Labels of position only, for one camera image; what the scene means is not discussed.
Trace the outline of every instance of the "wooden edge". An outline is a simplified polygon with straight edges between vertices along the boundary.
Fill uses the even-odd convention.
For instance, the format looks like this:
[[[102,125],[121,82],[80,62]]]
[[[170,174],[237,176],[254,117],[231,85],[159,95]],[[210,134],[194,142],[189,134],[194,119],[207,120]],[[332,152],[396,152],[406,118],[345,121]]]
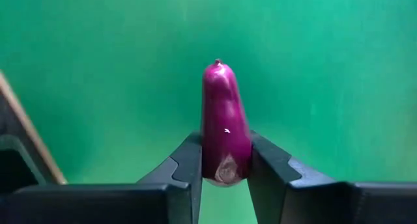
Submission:
[[[0,91],[3,93],[4,97],[7,99],[10,107],[12,108],[13,112],[16,114],[17,118],[19,119],[20,123],[23,126],[23,129],[26,131],[27,135],[33,141],[35,149],[38,151],[42,159],[44,160],[46,166],[48,166],[51,174],[55,177],[56,181],[59,184],[66,184],[67,181],[62,174],[61,170],[58,168],[55,160],[53,159],[52,155],[50,154],[48,148],[38,135],[35,127],[33,126],[31,120],[26,115],[25,111],[23,110],[22,105],[19,103],[16,95],[13,93],[10,85],[8,84],[3,72],[0,70]]]

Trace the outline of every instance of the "eggplant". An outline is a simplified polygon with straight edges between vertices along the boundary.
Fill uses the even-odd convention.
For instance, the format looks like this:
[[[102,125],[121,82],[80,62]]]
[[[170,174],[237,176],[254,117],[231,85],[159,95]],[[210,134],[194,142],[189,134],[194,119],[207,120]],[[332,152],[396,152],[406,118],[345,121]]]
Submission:
[[[202,175],[237,184],[249,175],[252,142],[235,74],[219,59],[204,71],[202,108]]]

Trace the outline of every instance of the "eggplant skin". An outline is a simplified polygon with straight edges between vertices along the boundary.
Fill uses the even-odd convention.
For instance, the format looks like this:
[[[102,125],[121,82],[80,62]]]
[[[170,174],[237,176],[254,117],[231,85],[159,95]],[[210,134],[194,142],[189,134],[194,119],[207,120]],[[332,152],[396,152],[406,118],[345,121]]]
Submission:
[[[248,177],[252,143],[235,74],[220,60],[204,71],[202,106],[203,177],[237,184]]]

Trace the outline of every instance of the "green screen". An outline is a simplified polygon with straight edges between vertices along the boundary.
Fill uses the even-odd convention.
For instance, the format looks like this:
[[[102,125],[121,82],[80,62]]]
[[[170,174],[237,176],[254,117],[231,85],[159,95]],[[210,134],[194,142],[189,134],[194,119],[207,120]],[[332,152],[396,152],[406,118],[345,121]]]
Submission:
[[[0,68],[71,183],[135,182],[235,71],[253,130],[337,179],[417,180],[417,0],[0,0]],[[246,182],[201,223],[255,223]]]

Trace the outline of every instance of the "purple eggplant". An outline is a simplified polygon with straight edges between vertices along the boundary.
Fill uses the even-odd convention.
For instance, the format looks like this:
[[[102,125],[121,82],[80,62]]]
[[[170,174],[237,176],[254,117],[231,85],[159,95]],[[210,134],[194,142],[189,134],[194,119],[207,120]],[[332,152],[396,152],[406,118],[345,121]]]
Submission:
[[[204,178],[232,186],[248,177],[250,129],[235,74],[219,59],[204,71],[201,134]]]

